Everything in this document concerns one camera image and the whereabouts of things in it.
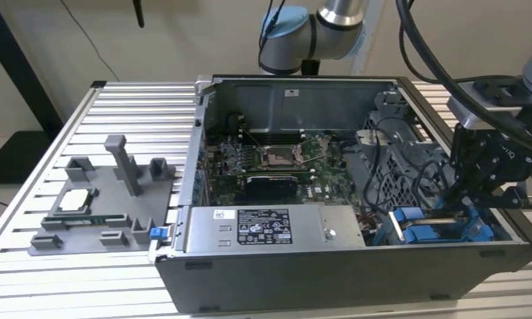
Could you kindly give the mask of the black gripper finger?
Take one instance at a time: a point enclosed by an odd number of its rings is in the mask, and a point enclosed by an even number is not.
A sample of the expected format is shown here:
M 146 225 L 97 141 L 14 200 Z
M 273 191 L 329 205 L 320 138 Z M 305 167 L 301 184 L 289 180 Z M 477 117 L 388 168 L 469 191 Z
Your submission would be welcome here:
M 496 209 L 532 209 L 532 183 L 517 182 L 500 195 L 479 193 L 469 196 L 475 205 Z
M 455 126 L 449 166 L 453 168 L 453 183 L 441 196 L 441 211 L 453 211 L 464 197 L 473 198 L 491 168 L 487 164 L 488 130 L 471 130 L 461 124 Z

